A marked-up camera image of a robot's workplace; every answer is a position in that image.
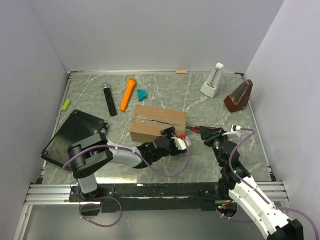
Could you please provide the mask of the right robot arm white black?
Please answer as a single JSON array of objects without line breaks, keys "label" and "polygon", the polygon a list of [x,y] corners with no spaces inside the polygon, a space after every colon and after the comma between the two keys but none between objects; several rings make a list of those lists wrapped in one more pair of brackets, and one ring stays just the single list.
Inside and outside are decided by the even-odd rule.
[{"label": "right robot arm white black", "polygon": [[228,139],[223,128],[199,126],[203,143],[213,149],[221,167],[218,193],[236,202],[260,230],[266,240],[302,240],[304,230],[298,219],[291,219],[260,189],[240,162],[239,143]]}]

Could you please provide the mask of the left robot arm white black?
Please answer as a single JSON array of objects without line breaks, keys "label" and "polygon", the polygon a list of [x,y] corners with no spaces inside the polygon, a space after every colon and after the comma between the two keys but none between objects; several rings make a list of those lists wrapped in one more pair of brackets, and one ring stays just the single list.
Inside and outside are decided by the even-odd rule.
[{"label": "left robot arm white black", "polygon": [[166,156],[185,153],[185,141],[176,134],[175,127],[160,131],[160,136],[151,142],[136,147],[117,145],[97,133],[69,146],[69,160],[62,166],[69,169],[81,189],[80,194],[87,201],[95,200],[99,188],[95,172],[108,163],[126,165],[135,169],[150,167]]}]

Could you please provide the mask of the brown cardboard express box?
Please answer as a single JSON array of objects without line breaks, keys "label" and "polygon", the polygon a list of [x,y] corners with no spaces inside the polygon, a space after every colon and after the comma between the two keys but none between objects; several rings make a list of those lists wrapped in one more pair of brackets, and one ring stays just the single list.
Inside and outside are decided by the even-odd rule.
[{"label": "brown cardboard express box", "polygon": [[177,136],[184,134],[186,125],[187,113],[184,111],[138,105],[133,113],[130,136],[134,142],[146,143],[170,127],[175,128]]}]

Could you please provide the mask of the red black utility knife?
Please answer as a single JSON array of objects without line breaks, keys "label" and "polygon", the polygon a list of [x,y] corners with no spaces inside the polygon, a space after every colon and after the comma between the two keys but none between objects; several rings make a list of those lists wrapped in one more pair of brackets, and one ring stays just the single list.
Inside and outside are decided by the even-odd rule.
[{"label": "red black utility knife", "polygon": [[192,131],[194,133],[200,133],[200,127],[199,126],[186,126],[186,130]]}]

